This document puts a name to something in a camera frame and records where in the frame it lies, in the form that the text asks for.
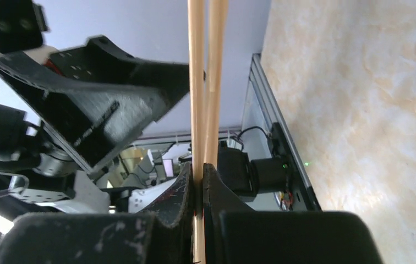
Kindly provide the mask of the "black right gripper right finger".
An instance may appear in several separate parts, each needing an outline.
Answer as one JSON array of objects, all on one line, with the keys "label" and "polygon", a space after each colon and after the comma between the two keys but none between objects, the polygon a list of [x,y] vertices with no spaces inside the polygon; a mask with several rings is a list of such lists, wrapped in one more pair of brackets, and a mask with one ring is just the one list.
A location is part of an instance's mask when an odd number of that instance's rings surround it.
[{"label": "black right gripper right finger", "polygon": [[255,211],[204,165],[207,263],[382,263],[367,225],[340,211]]}]

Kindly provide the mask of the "beige plastic hanger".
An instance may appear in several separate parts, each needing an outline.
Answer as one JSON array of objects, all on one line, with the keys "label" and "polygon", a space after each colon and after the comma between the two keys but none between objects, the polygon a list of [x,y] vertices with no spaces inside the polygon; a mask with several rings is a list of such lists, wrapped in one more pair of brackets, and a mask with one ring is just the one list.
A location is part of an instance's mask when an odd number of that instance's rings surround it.
[{"label": "beige plastic hanger", "polygon": [[209,2],[208,63],[204,63],[204,1],[188,1],[192,171],[195,188],[193,262],[206,263],[202,201],[204,162],[217,164],[223,44],[228,1]]}]

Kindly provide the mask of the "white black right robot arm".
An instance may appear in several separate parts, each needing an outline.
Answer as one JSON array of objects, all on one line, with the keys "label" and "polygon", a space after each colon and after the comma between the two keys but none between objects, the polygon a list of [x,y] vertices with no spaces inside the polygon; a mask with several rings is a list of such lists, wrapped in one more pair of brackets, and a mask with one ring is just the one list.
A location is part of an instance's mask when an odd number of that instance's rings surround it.
[{"label": "white black right robot arm", "polygon": [[381,263],[366,224],[349,212],[261,212],[243,196],[284,190],[280,158],[222,146],[204,167],[207,263]]}]

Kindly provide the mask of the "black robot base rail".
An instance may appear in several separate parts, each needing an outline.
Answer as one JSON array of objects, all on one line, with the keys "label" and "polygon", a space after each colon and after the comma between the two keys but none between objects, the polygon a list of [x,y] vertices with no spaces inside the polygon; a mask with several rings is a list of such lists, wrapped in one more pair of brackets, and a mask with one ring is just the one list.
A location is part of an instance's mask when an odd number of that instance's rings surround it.
[{"label": "black robot base rail", "polygon": [[241,123],[244,149],[252,160],[282,157],[292,180],[292,210],[321,211],[311,181],[261,66],[261,55],[252,56]]}]

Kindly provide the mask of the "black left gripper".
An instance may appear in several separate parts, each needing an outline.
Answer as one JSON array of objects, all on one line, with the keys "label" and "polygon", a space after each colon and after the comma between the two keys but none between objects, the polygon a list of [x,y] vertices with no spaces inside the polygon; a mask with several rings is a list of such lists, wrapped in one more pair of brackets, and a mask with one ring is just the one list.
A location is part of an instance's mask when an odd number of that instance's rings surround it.
[{"label": "black left gripper", "polygon": [[0,183],[9,173],[32,183],[68,183],[81,168],[95,173],[189,92],[186,63],[133,57],[105,36],[51,53],[48,62],[24,52],[0,57],[0,77],[50,135],[25,111],[0,104]]}]

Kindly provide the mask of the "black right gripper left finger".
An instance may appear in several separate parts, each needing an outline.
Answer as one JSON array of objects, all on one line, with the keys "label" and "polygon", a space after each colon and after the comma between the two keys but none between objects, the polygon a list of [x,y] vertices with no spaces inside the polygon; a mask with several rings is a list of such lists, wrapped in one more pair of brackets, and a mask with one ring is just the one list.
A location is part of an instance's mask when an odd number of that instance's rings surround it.
[{"label": "black right gripper left finger", "polygon": [[191,165],[137,213],[29,213],[0,239],[0,263],[192,263]]}]

